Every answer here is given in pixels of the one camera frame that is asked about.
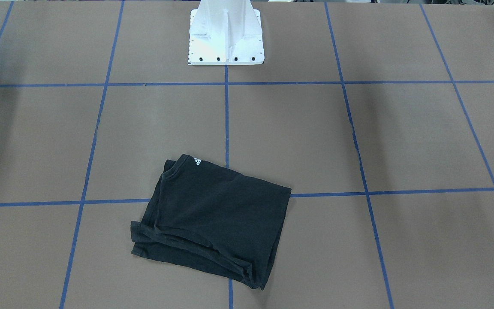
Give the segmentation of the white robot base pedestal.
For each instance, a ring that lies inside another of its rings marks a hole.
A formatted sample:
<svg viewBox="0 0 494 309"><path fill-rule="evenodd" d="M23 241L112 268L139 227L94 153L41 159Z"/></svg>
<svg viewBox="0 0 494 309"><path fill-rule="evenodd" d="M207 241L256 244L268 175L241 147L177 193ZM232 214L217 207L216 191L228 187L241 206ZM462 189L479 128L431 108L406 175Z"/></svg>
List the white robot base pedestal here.
<svg viewBox="0 0 494 309"><path fill-rule="evenodd" d="M260 65L260 11L249 0L201 0L190 12L189 65Z"/></svg>

